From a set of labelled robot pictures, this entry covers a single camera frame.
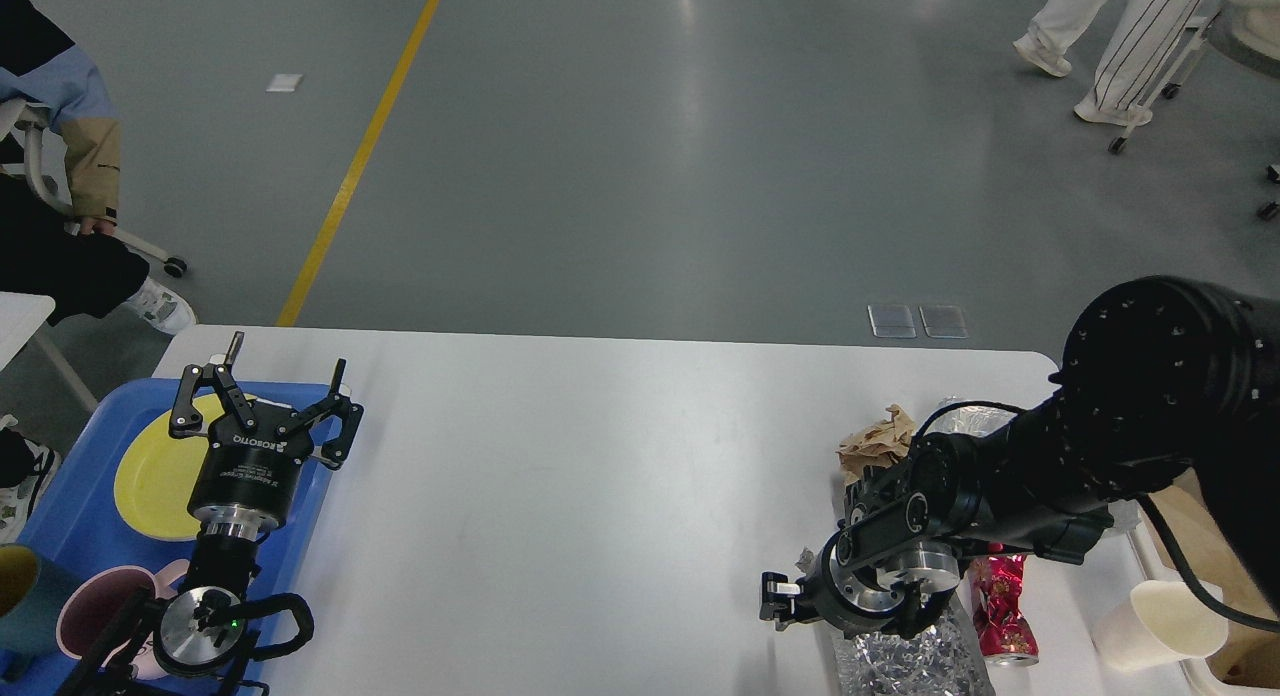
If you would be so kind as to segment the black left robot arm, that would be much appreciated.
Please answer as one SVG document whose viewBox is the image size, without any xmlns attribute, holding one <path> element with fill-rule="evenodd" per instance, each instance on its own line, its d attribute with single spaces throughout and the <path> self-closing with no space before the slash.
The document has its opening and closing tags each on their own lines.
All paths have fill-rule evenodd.
<svg viewBox="0 0 1280 696">
<path fill-rule="evenodd" d="M 195 550 L 172 596 L 133 591 L 59 686 L 61 695 L 155 695 L 133 659 L 145 644 L 163 672 L 211 678 L 220 695 L 244 686 L 253 661 L 283 658 L 314 637 L 298 594 L 250 596 L 260 545 L 291 514 L 307 462 L 338 471 L 364 409 L 342 390 L 337 360 L 325 397 L 305 408 L 248 399 L 232 374 L 244 336 L 219 363 L 188 365 L 168 421 L 172 438 L 205 438 L 187 504 L 198 522 Z"/>
</svg>

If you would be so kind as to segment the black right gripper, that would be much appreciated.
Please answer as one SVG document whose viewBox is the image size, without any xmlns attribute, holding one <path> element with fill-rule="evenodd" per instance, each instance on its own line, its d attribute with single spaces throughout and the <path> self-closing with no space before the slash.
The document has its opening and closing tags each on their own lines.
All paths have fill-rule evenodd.
<svg viewBox="0 0 1280 696">
<path fill-rule="evenodd" d="M 777 632 L 824 622 L 847 638 L 882 633 L 913 640 L 940 621 L 960 583 L 963 563 L 947 548 L 908 550 L 906 568 L 890 572 L 905 578 L 887 587 L 874 567 L 842 567 L 836 551 L 824 546 L 796 582 L 763 572 L 759 619 Z"/>
</svg>

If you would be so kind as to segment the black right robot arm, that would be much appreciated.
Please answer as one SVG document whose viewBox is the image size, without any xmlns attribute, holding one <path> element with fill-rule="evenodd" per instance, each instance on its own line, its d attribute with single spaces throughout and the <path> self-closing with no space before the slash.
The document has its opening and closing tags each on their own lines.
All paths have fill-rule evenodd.
<svg viewBox="0 0 1280 696">
<path fill-rule="evenodd" d="M 998 544 L 1080 564 L 1134 500 L 1211 612 L 1274 632 L 1201 586 L 1151 495 L 1194 471 L 1211 517 L 1277 605 L 1279 304 L 1185 278 L 1120 283 L 1083 310 L 1056 391 L 984 438 L 918 430 L 908 455 L 846 487 L 845 517 L 805 574 L 762 576 L 759 617 L 910 640 Z"/>
</svg>

